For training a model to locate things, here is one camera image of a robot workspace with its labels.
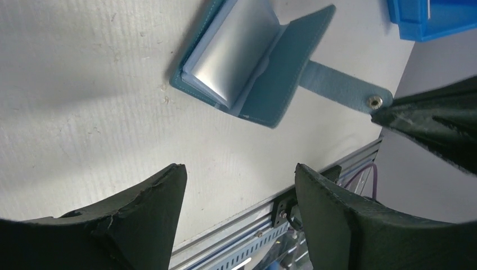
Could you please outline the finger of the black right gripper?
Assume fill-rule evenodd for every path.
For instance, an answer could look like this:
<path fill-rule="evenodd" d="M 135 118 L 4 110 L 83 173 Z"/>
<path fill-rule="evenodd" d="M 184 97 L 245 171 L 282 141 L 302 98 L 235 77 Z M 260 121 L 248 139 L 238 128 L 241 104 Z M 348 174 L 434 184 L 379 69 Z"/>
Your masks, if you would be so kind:
<path fill-rule="evenodd" d="M 476 77 L 395 99 L 371 121 L 476 175 Z"/>

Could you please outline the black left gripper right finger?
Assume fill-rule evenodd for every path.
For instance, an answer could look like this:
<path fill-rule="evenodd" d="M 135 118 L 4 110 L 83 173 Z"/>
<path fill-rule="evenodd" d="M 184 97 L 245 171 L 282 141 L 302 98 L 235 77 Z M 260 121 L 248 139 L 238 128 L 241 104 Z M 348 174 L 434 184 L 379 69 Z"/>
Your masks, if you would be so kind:
<path fill-rule="evenodd" d="M 310 167 L 295 189 L 314 269 L 475 269 L 476 222 L 402 213 L 352 193 Z"/>

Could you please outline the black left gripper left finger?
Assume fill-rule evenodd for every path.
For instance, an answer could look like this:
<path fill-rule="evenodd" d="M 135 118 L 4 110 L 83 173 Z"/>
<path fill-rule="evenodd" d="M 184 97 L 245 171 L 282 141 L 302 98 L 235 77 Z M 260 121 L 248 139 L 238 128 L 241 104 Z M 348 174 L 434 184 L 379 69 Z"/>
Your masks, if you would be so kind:
<path fill-rule="evenodd" d="M 187 183 L 170 164 L 58 218 L 1 220 L 2 269 L 168 269 Z"/>

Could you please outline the blue plastic bin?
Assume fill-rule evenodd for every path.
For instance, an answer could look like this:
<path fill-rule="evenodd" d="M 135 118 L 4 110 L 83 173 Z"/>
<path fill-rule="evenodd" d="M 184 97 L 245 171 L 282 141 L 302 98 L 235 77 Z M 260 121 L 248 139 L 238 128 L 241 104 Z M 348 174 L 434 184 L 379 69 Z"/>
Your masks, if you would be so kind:
<path fill-rule="evenodd" d="M 402 40 L 427 42 L 476 28 L 476 0 L 387 0 Z"/>

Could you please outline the teal leather card holder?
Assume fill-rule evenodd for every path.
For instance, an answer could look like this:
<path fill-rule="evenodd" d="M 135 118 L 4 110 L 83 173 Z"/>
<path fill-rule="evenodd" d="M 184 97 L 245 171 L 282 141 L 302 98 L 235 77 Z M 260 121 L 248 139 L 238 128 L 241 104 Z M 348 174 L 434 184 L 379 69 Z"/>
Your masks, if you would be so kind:
<path fill-rule="evenodd" d="M 170 85 L 268 128 L 298 87 L 365 114 L 390 106 L 389 90 L 311 60 L 335 11 L 331 4 L 280 24 L 269 1 L 211 1 Z"/>

